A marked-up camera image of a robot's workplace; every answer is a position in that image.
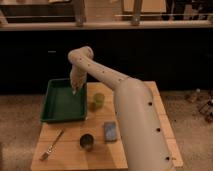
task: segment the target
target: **metal fork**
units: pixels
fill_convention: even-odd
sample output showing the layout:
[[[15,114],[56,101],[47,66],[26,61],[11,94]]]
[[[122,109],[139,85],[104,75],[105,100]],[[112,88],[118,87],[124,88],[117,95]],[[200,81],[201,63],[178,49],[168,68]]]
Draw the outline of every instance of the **metal fork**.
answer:
[[[60,137],[62,136],[62,134],[64,133],[64,129],[62,129],[60,131],[60,133],[58,134],[58,136],[56,137],[56,139],[53,141],[53,143],[51,144],[51,146],[49,146],[49,148],[47,149],[47,151],[45,151],[41,157],[39,158],[39,160],[44,161],[46,160],[49,155],[52,153],[52,149],[55,146],[55,144],[58,142],[58,140],[60,139]]]

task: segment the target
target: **speckled floor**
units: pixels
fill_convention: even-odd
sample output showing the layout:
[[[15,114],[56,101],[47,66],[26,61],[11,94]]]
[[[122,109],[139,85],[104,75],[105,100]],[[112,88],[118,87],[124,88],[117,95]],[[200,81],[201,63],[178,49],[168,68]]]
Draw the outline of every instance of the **speckled floor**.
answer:
[[[212,171],[213,124],[197,110],[210,96],[203,91],[201,100],[191,104],[184,100],[189,91],[160,93],[184,160],[177,171]],[[0,95],[2,171],[30,171],[43,99],[44,95]]]

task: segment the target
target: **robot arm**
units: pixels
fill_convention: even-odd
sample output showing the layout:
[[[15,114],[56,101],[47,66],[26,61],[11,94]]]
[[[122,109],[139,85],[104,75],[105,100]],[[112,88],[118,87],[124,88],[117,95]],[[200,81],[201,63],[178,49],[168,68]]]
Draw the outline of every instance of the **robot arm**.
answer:
[[[91,60],[92,49],[69,53],[72,87],[81,88],[86,73],[114,91],[114,107],[129,171],[175,171],[149,88],[140,80]]]

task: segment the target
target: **wooden table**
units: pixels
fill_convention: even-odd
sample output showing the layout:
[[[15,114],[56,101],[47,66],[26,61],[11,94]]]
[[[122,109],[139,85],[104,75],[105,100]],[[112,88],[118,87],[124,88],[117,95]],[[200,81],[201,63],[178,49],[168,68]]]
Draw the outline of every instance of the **wooden table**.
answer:
[[[183,161],[176,144],[166,111],[160,98],[155,82],[146,82],[154,94],[154,102],[162,124],[168,147],[171,150],[175,166],[182,166]],[[96,111],[91,110],[92,97],[101,92],[105,95],[104,106]],[[31,170],[98,170],[98,169],[126,169],[127,163],[122,141],[117,127],[118,140],[114,143],[105,143],[103,124],[105,121],[116,121],[113,107],[113,92],[102,83],[87,84],[88,113],[86,121],[68,122],[60,124],[42,125],[41,134],[35,149]],[[61,129],[65,133],[56,144],[48,160],[40,161],[42,153],[49,147]],[[94,149],[84,151],[79,145],[80,137],[90,133],[95,138]]]
[[[123,0],[123,11],[132,12],[134,7],[134,0]],[[143,0],[142,9],[143,13],[162,13],[166,12],[165,0]]]

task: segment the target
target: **green tray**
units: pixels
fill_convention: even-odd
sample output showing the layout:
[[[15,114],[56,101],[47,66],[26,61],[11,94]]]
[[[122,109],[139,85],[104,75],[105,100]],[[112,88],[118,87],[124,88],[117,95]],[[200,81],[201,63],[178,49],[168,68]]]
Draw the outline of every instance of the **green tray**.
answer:
[[[42,122],[65,122],[84,120],[87,114],[86,84],[75,95],[69,79],[54,79],[48,82]]]

